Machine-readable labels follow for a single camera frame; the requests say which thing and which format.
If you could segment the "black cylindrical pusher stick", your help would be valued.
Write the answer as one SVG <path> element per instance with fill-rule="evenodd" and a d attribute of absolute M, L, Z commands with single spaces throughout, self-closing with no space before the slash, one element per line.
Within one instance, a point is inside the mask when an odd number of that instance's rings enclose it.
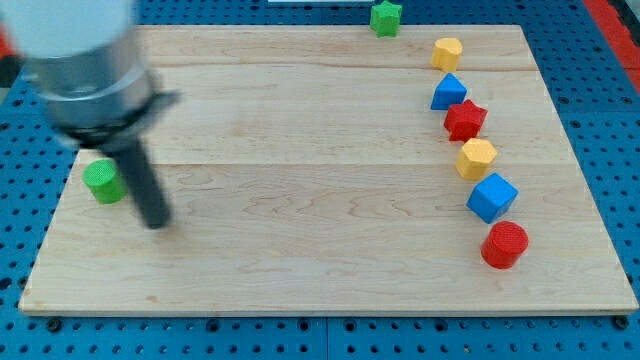
<path fill-rule="evenodd" d="M 115 160 L 144 225 L 149 229 L 166 226 L 170 207 L 141 141 L 121 144 L 110 150 L 109 156 Z"/>

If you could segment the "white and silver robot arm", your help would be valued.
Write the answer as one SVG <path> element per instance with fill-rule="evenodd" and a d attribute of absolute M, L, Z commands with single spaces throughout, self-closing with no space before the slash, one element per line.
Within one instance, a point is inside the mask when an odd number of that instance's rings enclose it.
<path fill-rule="evenodd" d="M 167 225 L 141 135 L 179 95 L 143 57 L 134 2 L 6 0 L 1 18 L 63 137 L 113 159 L 144 224 Z"/>

